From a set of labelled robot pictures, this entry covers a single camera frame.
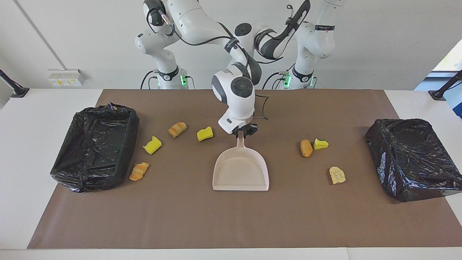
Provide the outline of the beige plastic dustpan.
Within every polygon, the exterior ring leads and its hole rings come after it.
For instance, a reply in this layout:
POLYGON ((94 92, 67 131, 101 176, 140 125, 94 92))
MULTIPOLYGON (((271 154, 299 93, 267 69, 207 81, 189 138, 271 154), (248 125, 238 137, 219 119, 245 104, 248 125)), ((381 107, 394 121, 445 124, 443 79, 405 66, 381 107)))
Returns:
POLYGON ((239 131, 236 147, 221 153, 214 166, 212 188, 215 191, 268 191, 269 173, 262 155, 245 146, 239 131))

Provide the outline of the brown bread roll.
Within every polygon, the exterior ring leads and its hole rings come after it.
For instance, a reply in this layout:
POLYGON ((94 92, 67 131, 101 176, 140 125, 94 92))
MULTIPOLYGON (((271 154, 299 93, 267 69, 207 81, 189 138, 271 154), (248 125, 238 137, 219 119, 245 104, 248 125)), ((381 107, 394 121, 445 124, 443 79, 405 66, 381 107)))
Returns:
POLYGON ((304 158, 310 157, 313 153, 313 147, 311 142, 307 139, 302 140, 300 142, 300 150, 304 158))

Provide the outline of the striped orange croissant piece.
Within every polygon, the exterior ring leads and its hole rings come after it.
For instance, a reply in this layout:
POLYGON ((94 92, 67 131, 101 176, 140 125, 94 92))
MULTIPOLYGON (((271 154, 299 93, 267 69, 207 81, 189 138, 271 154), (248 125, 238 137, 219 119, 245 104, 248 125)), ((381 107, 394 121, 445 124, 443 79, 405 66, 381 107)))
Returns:
POLYGON ((131 181, 138 181, 138 180, 141 180, 147 169, 149 168, 150 164, 146 163, 146 162, 142 162, 140 164, 135 164, 133 169, 132 169, 132 172, 130 174, 130 176, 128 177, 131 181))
POLYGON ((172 125, 168 129, 168 133, 172 136, 172 138, 177 138, 180 136, 186 129, 187 129, 187 124, 184 122, 178 122, 174 125, 172 125))

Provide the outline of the pale yellow bread piece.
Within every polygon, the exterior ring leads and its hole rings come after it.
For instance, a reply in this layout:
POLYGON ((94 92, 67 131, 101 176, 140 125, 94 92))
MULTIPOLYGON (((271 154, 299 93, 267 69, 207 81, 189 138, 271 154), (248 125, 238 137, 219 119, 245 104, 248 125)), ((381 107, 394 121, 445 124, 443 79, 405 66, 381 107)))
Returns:
POLYGON ((339 167, 333 166, 329 169, 330 177, 334 185, 345 182, 345 173, 339 167))

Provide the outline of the black bag-lined bin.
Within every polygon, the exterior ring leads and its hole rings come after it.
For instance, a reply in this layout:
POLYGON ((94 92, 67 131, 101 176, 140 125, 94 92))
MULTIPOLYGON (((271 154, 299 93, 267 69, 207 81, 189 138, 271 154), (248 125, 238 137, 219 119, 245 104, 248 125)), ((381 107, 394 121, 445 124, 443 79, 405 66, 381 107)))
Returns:
POLYGON ((76 112, 51 169, 51 177, 82 193, 124 183, 140 119, 129 107, 108 103, 76 112))
POLYGON ((411 202, 462 193, 462 174, 428 121, 377 119, 365 141, 379 182, 393 199, 411 202))

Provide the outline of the brown table mat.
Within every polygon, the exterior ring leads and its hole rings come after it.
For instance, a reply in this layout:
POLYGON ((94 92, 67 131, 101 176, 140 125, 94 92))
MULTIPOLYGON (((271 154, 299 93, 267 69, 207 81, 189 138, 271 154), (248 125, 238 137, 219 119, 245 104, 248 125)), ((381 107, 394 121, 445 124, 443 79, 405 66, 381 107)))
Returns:
POLYGON ((379 118, 397 118, 384 91, 259 91, 258 131, 245 140, 267 163, 268 191, 214 191, 215 161, 236 146, 217 124, 226 106, 211 90, 104 90, 97 102, 140 118, 131 164, 140 181, 78 194, 61 185, 28 248, 460 247, 462 226, 444 198, 400 203, 381 187, 365 142, 379 118), (187 129, 172 138, 178 123, 187 129), (211 126, 213 138, 197 132, 211 126), (142 146, 163 144, 149 155, 142 146), (304 158, 300 142, 328 148, 304 158), (329 169, 345 182, 334 185, 329 169))

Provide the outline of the black clamp stand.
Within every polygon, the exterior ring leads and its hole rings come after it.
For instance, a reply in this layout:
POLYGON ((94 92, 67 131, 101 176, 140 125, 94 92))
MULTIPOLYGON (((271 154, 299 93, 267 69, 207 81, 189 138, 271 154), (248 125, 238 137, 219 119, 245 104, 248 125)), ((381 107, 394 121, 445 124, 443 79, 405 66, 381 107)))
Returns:
POLYGON ((10 79, 6 75, 6 73, 1 69, 0 69, 0 78, 2 79, 2 81, 5 82, 5 84, 7 84, 8 87, 10 87, 10 89, 12 89, 13 94, 10 96, 11 98, 23 98, 30 90, 29 88, 22 87, 16 81, 10 79))
POLYGON ((458 71, 451 79, 449 79, 440 89, 428 90, 432 99, 437 101, 446 101, 444 93, 462 84, 462 69, 458 71))

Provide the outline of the white wall socket box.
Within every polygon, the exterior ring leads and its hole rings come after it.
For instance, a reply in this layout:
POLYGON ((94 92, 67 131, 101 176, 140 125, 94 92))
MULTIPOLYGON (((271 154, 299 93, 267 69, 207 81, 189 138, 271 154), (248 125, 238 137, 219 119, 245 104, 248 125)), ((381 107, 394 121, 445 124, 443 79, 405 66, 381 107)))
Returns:
POLYGON ((87 78, 79 69, 48 69, 48 82, 53 87, 82 87, 87 78))

